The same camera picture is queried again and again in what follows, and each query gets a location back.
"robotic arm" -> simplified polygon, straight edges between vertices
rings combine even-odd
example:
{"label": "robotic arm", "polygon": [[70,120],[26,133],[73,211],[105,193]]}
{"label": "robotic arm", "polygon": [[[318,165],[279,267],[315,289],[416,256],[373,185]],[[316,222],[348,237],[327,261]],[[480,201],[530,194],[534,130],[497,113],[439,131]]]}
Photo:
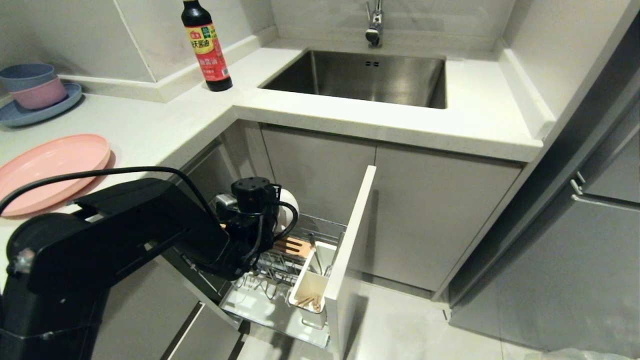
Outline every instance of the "robotic arm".
{"label": "robotic arm", "polygon": [[[164,167],[44,179],[7,196],[0,213],[22,193],[46,184],[151,171],[180,176],[201,206],[169,181],[140,179],[76,199],[81,209],[73,214],[31,218],[12,234],[0,307],[1,359],[90,359],[110,287],[135,270],[175,247],[200,270],[233,281],[297,221],[295,208],[279,200],[281,187],[267,179],[236,181],[232,195],[217,203],[216,217],[186,175]],[[274,234],[280,206],[294,217]]]}

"blue plate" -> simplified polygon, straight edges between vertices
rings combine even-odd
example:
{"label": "blue plate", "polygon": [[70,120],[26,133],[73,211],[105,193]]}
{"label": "blue plate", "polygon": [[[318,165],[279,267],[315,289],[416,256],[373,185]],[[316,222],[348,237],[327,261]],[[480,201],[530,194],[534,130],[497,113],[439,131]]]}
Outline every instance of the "blue plate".
{"label": "blue plate", "polygon": [[45,121],[75,105],[82,98],[82,87],[78,84],[65,84],[67,97],[58,104],[40,110],[23,108],[15,100],[0,109],[0,124],[8,127],[25,126]]}

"stacked cup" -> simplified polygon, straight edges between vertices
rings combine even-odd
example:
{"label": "stacked cup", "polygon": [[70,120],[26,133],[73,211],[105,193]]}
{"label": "stacked cup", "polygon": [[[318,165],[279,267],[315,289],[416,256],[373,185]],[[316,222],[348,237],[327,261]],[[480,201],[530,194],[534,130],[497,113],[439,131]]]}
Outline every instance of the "stacked cup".
{"label": "stacked cup", "polygon": [[47,64],[14,65],[0,71],[0,83],[22,107],[47,108],[67,96],[65,86],[53,66]]}

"soy sauce bottle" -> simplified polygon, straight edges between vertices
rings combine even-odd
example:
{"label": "soy sauce bottle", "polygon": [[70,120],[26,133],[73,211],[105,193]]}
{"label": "soy sauce bottle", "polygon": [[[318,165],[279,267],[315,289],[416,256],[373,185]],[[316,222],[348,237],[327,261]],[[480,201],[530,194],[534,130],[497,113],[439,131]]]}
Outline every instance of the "soy sauce bottle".
{"label": "soy sauce bottle", "polygon": [[182,23],[209,89],[224,91],[233,86],[211,15],[198,0],[184,0]]}

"pull-out drawer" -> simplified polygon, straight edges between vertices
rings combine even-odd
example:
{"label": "pull-out drawer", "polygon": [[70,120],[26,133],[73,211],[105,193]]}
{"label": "pull-out drawer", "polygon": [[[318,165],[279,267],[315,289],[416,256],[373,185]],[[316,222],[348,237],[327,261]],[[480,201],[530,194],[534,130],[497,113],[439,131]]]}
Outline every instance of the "pull-out drawer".
{"label": "pull-out drawer", "polygon": [[[326,239],[334,236],[339,241],[330,244],[322,239],[323,234],[315,236],[316,248],[311,250],[304,264],[286,256],[278,258],[276,253],[266,253],[265,261],[271,262],[271,270],[267,271],[273,271],[273,274],[245,274],[227,292],[220,308],[325,348],[333,353],[334,359],[342,359],[360,284],[359,276],[347,266],[375,172],[376,167],[367,168],[346,228],[338,230],[339,234],[324,234]],[[300,304],[310,295],[318,295],[315,299],[317,307],[311,303]]]}

